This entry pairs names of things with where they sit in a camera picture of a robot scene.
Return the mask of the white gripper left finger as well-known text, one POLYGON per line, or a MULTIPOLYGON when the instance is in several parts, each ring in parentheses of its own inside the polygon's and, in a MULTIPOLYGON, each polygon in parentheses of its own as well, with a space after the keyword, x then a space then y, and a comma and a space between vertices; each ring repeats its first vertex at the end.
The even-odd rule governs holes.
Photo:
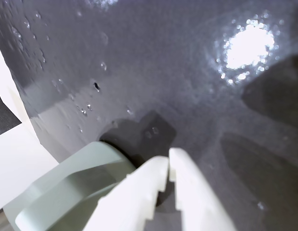
POLYGON ((146 161, 98 201, 85 231, 142 231, 152 220, 159 192, 164 192, 169 158, 146 161))

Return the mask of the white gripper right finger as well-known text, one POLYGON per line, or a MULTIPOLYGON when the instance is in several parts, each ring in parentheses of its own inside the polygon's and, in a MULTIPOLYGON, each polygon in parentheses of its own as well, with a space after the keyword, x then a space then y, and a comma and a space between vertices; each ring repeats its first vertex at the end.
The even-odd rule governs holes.
POLYGON ((183 231, 235 231, 236 227, 189 154, 169 150, 169 181, 175 184, 175 208, 183 231))

